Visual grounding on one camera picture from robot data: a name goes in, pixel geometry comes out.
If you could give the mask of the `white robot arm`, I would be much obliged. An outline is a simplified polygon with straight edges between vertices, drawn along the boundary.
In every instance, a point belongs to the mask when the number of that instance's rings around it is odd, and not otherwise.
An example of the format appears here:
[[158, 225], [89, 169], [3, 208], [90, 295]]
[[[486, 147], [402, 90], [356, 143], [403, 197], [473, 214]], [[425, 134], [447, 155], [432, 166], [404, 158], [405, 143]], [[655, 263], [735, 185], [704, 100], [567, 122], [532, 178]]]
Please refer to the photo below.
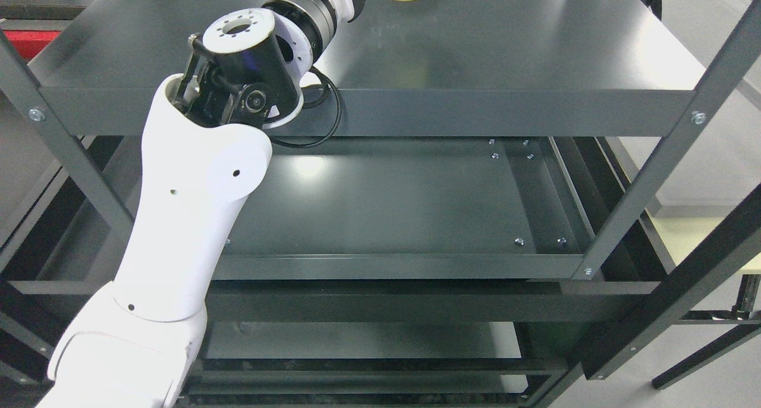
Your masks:
[[135, 223], [112, 281], [71, 321], [40, 407], [171, 407], [206, 332], [206, 294], [230, 231], [263, 181], [265, 131], [304, 109], [307, 73], [367, 0], [267, 0], [188, 37], [187, 69], [158, 86], [141, 138]]

